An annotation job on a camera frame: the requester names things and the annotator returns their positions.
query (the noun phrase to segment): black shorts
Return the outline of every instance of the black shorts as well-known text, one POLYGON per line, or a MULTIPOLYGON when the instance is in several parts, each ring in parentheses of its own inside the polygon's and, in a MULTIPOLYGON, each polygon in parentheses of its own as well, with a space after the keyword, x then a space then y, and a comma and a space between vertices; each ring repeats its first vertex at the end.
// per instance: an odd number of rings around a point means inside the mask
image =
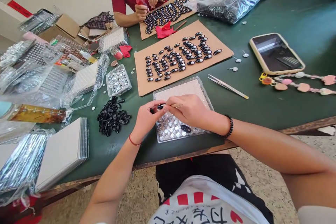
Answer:
POLYGON ((239 195, 259 209, 269 223, 273 224, 273 214, 265 202, 257 197, 248 185, 242 171, 228 154, 210 154, 161 164, 156 167, 156 180, 164 194, 159 194, 160 205, 192 175, 211 178, 229 191, 239 195))

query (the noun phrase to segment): red sign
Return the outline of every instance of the red sign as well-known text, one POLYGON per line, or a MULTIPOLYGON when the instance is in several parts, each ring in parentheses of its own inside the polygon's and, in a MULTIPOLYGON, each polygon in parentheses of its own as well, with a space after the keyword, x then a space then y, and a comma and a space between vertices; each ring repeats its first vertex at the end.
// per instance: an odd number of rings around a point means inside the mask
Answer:
POLYGON ((7 5, 12 7, 17 12, 21 13, 26 18, 28 18, 32 15, 29 11, 27 11, 25 8, 23 8, 21 5, 19 5, 17 2, 15 2, 13 0, 10 1, 7 5))

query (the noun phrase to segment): red string bracelet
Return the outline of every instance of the red string bracelet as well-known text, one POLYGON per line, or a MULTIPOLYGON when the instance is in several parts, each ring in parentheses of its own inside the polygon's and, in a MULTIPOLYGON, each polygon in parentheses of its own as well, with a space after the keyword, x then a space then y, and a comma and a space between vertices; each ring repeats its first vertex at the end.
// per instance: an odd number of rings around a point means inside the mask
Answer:
POLYGON ((133 145, 135 145, 135 146, 138 146, 138 145, 140 145, 141 143, 138 143, 138 144, 135 144, 135 143, 133 143, 133 141, 131 140, 131 134, 130 134, 130 136, 128 137, 129 138, 129 141, 133 144, 133 145))

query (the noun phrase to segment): green table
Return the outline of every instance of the green table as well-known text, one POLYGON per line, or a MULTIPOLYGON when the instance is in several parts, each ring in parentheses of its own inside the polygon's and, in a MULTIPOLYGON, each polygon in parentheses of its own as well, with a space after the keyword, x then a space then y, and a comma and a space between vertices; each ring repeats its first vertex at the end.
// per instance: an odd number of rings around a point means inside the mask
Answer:
MULTIPOLYGON (((215 111, 229 114, 232 117, 250 123, 262 125, 274 130, 282 130, 298 126, 285 133, 298 133, 336 123, 336 100, 333 95, 322 96, 317 93, 301 93, 295 88, 279 92, 270 86, 263 86, 258 80, 261 67, 248 43, 251 37, 277 32, 280 33, 306 64, 305 72, 315 75, 336 74, 336 3, 332 0, 266 0, 260 2, 250 13, 235 25, 226 24, 207 17, 193 15, 187 18, 187 24, 199 19, 224 44, 234 51, 235 56, 243 59, 239 64, 233 58, 222 61, 210 68, 198 72, 191 77, 199 76, 215 111), (243 50, 250 54, 242 58, 243 50), (238 67, 237 72, 227 68, 238 67), (235 93, 220 87, 207 79, 207 74, 223 80, 244 94, 245 100, 235 93)), ((106 104, 109 97, 103 93, 102 87, 91 106, 78 110, 73 120, 78 117, 89 118, 89 159, 59 182, 56 189, 76 185, 81 182, 93 182, 99 178, 107 166, 119 152, 131 133, 139 107, 153 99, 152 94, 139 97, 133 53, 140 51, 158 41, 157 36, 141 41, 139 25, 128 29, 129 43, 133 47, 131 57, 122 59, 129 74, 132 89, 122 95, 126 102, 122 105, 133 117, 130 123, 122 127, 119 134, 110 137, 98 132, 97 114, 106 104)), ((304 80, 315 88, 322 88, 321 81, 304 80)), ((185 138, 178 141, 158 143, 155 129, 152 129, 144 140, 135 160, 135 169, 149 167, 179 158, 201 155, 220 149, 233 147, 228 141, 215 134, 207 134, 185 138)))

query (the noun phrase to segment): black beaded bracelet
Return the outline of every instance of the black beaded bracelet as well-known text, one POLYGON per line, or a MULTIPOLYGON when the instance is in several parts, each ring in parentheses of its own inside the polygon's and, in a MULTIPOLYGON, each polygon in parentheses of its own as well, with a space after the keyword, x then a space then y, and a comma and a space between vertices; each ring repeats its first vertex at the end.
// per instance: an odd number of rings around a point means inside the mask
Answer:
POLYGON ((228 138, 229 136, 231 136, 232 134, 232 131, 233 131, 233 120, 232 120, 232 117, 229 116, 229 115, 225 115, 226 117, 229 118, 230 120, 230 130, 229 130, 229 133, 227 133, 225 136, 223 136, 224 138, 228 138))

